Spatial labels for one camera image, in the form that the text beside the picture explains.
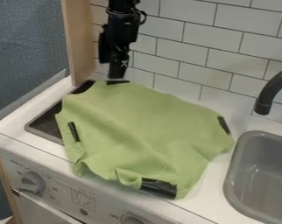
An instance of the white knob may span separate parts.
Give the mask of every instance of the white knob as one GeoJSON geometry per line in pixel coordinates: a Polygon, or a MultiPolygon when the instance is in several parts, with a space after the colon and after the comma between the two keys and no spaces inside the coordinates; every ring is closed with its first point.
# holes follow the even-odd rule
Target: white knob
{"type": "Polygon", "coordinates": [[[145,224],[142,220],[135,218],[135,217],[132,217],[132,216],[129,216],[129,215],[124,216],[121,219],[121,223],[122,224],[145,224]]]}
{"type": "Polygon", "coordinates": [[[34,171],[28,171],[21,178],[19,191],[33,194],[41,194],[46,188],[46,182],[34,171]]]}

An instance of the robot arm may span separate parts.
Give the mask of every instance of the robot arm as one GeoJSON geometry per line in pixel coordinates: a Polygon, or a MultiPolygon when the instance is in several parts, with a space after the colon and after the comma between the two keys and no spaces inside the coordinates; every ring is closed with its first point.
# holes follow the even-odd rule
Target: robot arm
{"type": "Polygon", "coordinates": [[[109,0],[108,23],[99,37],[100,63],[109,63],[109,78],[122,79],[130,61],[130,44],[137,41],[146,13],[138,10],[139,0],[109,0]]]}

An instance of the dark sink basin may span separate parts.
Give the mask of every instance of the dark sink basin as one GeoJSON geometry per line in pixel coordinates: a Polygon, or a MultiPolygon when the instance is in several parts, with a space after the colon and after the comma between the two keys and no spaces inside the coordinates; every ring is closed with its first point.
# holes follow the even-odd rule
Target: dark sink basin
{"type": "Polygon", "coordinates": [[[257,221],[282,224],[282,136],[240,136],[224,182],[228,202],[257,221]]]}

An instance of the green cloth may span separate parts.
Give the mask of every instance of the green cloth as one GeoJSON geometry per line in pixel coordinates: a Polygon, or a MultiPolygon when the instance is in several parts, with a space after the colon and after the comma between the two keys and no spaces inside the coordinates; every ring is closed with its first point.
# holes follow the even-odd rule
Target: green cloth
{"type": "Polygon", "coordinates": [[[208,162],[234,144],[218,116],[138,84],[97,81],[82,94],[67,95],[56,119],[77,175],[89,169],[137,189],[141,178],[158,179],[177,185],[180,199],[208,162]],[[75,123],[78,143],[70,122],[75,123]]]}

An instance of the faucet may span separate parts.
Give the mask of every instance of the faucet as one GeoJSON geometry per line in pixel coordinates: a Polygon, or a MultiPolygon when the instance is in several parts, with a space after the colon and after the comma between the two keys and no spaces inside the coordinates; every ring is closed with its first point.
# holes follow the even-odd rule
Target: faucet
{"type": "Polygon", "coordinates": [[[282,89],[282,71],[275,75],[264,86],[262,92],[257,98],[254,106],[254,111],[261,116],[266,116],[270,113],[271,106],[275,95],[282,89]]]}

